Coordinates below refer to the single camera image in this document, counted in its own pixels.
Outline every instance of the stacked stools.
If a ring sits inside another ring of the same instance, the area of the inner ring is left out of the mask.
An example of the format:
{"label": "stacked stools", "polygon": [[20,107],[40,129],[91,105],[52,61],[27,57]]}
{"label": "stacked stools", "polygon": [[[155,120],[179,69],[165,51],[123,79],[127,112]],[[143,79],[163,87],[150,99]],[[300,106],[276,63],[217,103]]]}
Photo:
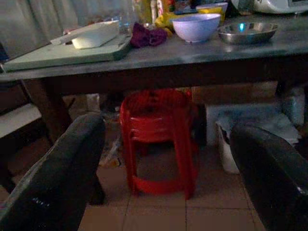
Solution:
{"label": "stacked stools", "polygon": [[[139,191],[158,195],[182,190],[186,200],[193,195],[197,177],[193,155],[197,146],[191,139],[190,129],[195,115],[189,97],[173,89],[145,90],[125,98],[120,122],[128,186],[133,195]],[[165,141],[174,143],[179,177],[163,181],[138,178],[137,148],[142,147],[144,152],[144,145]]]}

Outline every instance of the metal bowl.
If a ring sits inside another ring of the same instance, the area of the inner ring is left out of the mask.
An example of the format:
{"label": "metal bowl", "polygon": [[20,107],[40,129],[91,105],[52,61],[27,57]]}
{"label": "metal bowl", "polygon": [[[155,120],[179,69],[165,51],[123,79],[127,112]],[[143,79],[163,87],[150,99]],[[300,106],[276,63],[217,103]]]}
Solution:
{"label": "metal bowl", "polygon": [[269,40],[277,28],[272,23],[234,23],[218,28],[218,34],[226,43],[252,44]]}

